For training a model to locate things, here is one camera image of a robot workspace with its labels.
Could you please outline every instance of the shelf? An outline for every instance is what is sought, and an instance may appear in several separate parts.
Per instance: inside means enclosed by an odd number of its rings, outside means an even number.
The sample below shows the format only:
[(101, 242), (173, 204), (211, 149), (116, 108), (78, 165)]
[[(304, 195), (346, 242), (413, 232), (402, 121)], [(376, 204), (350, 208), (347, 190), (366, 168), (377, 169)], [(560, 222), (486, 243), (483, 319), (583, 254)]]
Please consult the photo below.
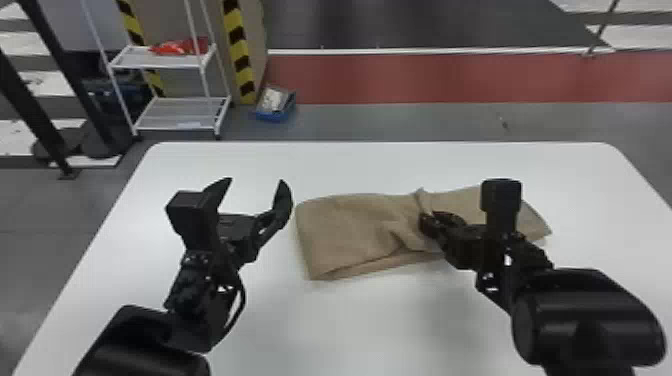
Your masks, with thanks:
[(208, 98), (155, 97), (135, 123), (138, 130), (214, 129), (217, 134), (229, 108), (231, 97), (211, 97), (214, 118), (210, 115)]
[(201, 55), (201, 64), (198, 64), (196, 55), (185, 56), (158, 56), (149, 51), (146, 46), (126, 46), (110, 62), (112, 69), (199, 69), (204, 68), (210, 62), (212, 55), (217, 49), (216, 44), (211, 44), (208, 52)]

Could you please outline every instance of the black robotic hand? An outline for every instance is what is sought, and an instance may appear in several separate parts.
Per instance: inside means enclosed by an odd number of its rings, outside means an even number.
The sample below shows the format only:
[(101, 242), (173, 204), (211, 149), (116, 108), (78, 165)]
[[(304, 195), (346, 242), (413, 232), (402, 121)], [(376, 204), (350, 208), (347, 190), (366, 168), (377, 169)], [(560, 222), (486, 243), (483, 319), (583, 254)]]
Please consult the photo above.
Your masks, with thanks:
[[(279, 230), (294, 203), (284, 181), (271, 210), (256, 216), (220, 214), (217, 208), (231, 185), (219, 180), (202, 192), (178, 192), (166, 206), (186, 251), (166, 311), (122, 307), (74, 372), (77, 376), (206, 376), (209, 352), (240, 317), (246, 293), (238, 274), (257, 259)], [(231, 314), (234, 303), (238, 305)]]
[(555, 269), (516, 231), (522, 185), (481, 186), (486, 224), (452, 213), (421, 214), (420, 230), (457, 269), (477, 272), (476, 289), (511, 316), (516, 350), (552, 376), (626, 376), (665, 356), (665, 335), (634, 295), (594, 269)]

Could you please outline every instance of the red floor stripe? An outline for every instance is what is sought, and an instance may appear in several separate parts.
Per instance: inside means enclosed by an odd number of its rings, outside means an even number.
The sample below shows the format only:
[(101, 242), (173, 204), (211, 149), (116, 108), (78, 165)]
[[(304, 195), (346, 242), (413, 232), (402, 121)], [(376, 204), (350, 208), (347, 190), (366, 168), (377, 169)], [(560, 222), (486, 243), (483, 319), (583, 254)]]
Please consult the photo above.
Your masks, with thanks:
[(672, 52), (272, 56), (300, 103), (672, 102)]

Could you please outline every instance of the folded towel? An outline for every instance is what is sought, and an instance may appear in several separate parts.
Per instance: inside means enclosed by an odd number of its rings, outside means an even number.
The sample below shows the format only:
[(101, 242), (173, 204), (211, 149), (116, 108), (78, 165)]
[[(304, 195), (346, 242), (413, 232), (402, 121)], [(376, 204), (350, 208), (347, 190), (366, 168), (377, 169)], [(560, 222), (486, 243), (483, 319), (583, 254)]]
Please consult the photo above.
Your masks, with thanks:
[[(301, 249), (313, 280), (336, 280), (436, 260), (442, 253), (418, 229), (421, 212), (445, 211), (467, 223), (485, 223), (480, 186), (451, 192), (422, 189), (408, 195), (353, 194), (317, 198), (296, 207)], [(530, 241), (551, 233), (523, 202), (518, 231)]]

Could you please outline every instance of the yellow black striped pole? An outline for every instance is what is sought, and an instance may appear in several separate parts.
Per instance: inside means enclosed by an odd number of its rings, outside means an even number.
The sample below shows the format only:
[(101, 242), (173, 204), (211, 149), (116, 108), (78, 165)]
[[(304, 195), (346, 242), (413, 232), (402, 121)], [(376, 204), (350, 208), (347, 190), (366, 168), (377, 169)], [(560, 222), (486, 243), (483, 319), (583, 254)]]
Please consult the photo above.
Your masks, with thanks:
[(250, 48), (245, 37), (243, 14), (238, 0), (222, 1), (224, 30), (229, 38), (229, 55), (235, 69), (236, 85), (242, 104), (254, 104), (257, 99), (254, 70), (250, 61)]
[[(131, 42), (137, 46), (146, 46), (145, 37), (142, 34), (142, 28), (140, 27), (140, 21), (135, 17), (133, 13), (133, 7), (131, 6), (131, 0), (117, 0), (117, 6), (121, 12), (122, 17), (124, 18), (124, 27), (128, 32)], [(149, 85), (152, 86), (152, 89), (159, 97), (165, 97), (165, 91), (163, 86), (163, 81), (161, 77), (154, 69), (145, 69), (146, 79), (149, 81)]]

